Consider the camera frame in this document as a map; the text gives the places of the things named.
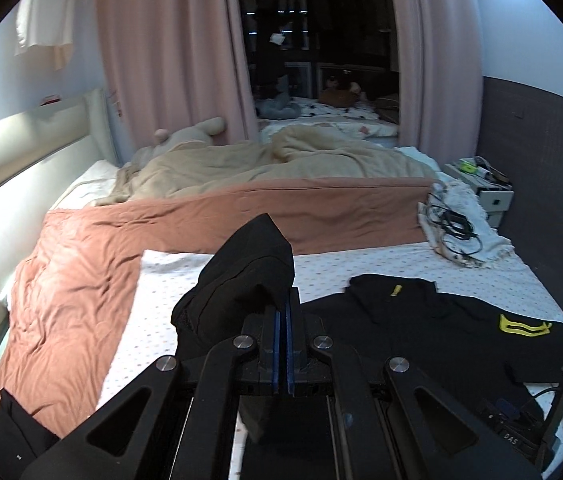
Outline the beige rumpled blanket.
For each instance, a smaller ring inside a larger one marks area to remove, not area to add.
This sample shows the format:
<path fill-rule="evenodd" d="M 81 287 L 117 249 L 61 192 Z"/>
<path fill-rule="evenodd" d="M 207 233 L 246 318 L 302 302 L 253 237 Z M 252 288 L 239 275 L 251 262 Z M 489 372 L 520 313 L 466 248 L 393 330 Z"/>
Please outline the beige rumpled blanket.
<path fill-rule="evenodd" d="M 274 133 L 268 143 L 175 146 L 142 168 L 119 170 L 111 193 L 95 204 L 200 195 L 264 180 L 435 177 L 429 165 L 395 148 L 350 139 L 332 128 L 291 125 Z"/>

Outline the terracotta orange blanket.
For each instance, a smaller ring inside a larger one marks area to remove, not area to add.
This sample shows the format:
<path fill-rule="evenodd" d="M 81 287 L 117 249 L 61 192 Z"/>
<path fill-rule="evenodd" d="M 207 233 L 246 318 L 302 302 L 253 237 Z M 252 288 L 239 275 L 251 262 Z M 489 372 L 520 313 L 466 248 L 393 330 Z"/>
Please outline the terracotta orange blanket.
<path fill-rule="evenodd" d="M 418 243 L 428 178 L 263 180 L 167 200 L 55 209 L 16 270 L 0 394 L 65 436 L 96 408 L 130 316 L 140 258 L 216 252 L 268 214 L 298 255 Z"/>

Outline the black shirt with yellow stripes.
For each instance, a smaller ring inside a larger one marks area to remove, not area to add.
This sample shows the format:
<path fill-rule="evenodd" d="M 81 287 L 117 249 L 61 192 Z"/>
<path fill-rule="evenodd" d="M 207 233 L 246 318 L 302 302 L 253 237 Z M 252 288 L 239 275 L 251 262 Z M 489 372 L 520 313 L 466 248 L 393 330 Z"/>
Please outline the black shirt with yellow stripes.
<path fill-rule="evenodd" d="M 290 244 L 268 214 L 237 230 L 175 304 L 171 323 L 181 360 L 204 356 L 242 331 L 250 314 L 281 307 L 295 265 Z M 559 382 L 563 324 L 506 312 L 482 300 L 442 294 L 420 278 L 362 274 L 343 292 L 303 304 L 325 332 L 362 358 L 414 362 L 466 408 L 483 399 L 521 406 L 530 384 Z"/>

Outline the pink right curtain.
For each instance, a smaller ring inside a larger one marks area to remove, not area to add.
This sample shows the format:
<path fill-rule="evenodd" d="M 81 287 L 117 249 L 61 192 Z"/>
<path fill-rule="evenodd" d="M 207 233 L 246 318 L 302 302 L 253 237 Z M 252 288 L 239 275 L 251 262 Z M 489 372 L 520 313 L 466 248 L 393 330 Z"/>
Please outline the pink right curtain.
<path fill-rule="evenodd" d="M 400 143 L 437 162 L 475 154 L 483 92 L 477 0 L 393 0 Z"/>

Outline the white bedside table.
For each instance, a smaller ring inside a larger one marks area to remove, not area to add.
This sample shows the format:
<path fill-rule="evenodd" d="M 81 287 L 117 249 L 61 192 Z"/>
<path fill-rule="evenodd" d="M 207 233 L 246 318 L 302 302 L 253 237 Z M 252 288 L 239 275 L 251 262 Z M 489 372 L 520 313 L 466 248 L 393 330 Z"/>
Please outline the white bedside table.
<path fill-rule="evenodd" d="M 513 185 L 505 174 L 496 170 L 481 156 L 448 162 L 443 166 L 443 171 L 472 188 L 487 213 L 487 223 L 498 229 L 515 196 Z"/>

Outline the white dotted bed sheet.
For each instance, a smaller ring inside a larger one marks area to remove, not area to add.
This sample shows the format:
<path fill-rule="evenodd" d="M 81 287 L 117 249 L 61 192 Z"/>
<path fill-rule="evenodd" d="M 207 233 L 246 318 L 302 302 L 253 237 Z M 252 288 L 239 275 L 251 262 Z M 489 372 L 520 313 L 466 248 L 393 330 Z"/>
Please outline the white dotted bed sheet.
<path fill-rule="evenodd" d="M 396 150 L 429 165 L 437 173 L 436 178 L 440 177 L 439 166 L 415 148 Z M 121 169 L 108 162 L 96 162 L 72 183 L 53 210 L 103 207 L 95 202 L 111 193 Z M 212 254 L 150 249 L 144 252 L 130 316 L 96 408 L 126 385 L 135 370 L 158 353 L 174 349 L 175 331 L 167 323 L 167 308 L 183 297 Z M 311 255 L 295 253 L 295 281 L 305 300 L 340 292 L 350 278 L 362 273 L 424 278 L 434 282 L 441 292 L 475 297 L 531 318 L 563 321 L 557 302 L 515 252 L 495 266 L 459 266 L 437 254 L 423 234 L 418 243 Z"/>

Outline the beige plush toy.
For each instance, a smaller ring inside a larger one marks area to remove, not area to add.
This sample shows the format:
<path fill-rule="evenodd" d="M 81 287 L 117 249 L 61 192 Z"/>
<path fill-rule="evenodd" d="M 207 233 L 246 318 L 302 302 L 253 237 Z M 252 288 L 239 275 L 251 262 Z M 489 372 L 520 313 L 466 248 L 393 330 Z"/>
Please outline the beige plush toy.
<path fill-rule="evenodd" d="M 140 148 L 132 157 L 131 162 L 144 168 L 148 162 L 159 155 L 173 150 L 178 145 L 186 143 L 212 144 L 216 136 L 226 129 L 226 122 L 222 117 L 213 117 L 203 122 L 178 131 L 158 129 L 154 133 L 154 144 Z"/>

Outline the pink curtain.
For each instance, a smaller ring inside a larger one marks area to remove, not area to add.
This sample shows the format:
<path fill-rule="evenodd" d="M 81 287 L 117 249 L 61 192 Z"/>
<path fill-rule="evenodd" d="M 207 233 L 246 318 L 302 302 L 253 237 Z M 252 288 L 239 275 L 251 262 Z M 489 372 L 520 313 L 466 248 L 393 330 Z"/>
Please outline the pink curtain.
<path fill-rule="evenodd" d="M 393 0 L 400 143 L 437 162 L 475 154 L 483 92 L 477 0 Z"/>
<path fill-rule="evenodd" d="M 220 116 L 223 144 L 257 132 L 238 0 L 96 0 L 100 50 L 137 148 Z"/>

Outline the black garment at bed edge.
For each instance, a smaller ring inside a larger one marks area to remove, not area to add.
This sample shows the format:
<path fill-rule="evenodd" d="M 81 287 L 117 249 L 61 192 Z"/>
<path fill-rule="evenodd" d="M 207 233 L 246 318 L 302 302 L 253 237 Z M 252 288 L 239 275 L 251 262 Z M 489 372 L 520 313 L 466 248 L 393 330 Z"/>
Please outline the black garment at bed edge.
<path fill-rule="evenodd" d="M 19 479 L 24 470 L 60 437 L 29 414 L 5 389 L 0 390 L 0 476 Z"/>

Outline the white hanging garment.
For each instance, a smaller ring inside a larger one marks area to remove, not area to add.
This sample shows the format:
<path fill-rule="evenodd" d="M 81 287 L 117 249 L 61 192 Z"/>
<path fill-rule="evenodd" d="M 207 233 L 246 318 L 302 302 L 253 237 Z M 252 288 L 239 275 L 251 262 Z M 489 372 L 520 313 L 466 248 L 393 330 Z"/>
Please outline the white hanging garment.
<path fill-rule="evenodd" d="M 20 0 L 15 29 L 17 54 L 43 49 L 53 57 L 55 70 L 71 60 L 76 0 Z"/>

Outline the pink left curtain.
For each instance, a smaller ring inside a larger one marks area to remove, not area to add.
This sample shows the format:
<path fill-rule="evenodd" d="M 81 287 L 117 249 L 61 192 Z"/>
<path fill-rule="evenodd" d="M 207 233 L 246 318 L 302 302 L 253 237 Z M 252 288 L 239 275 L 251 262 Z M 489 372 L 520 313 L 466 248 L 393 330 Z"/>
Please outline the pink left curtain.
<path fill-rule="evenodd" d="M 220 116 L 223 144 L 257 132 L 238 0 L 96 0 L 100 50 L 137 148 Z"/>

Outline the cream padded headboard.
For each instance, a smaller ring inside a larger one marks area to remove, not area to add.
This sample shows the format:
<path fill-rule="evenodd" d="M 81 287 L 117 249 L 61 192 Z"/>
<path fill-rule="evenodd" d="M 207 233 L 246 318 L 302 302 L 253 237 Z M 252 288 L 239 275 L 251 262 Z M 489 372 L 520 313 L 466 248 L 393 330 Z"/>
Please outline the cream padded headboard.
<path fill-rule="evenodd" d="M 83 94 L 0 119 L 0 295 L 32 252 L 50 207 L 104 159 Z M 0 333 L 5 318 L 0 299 Z"/>

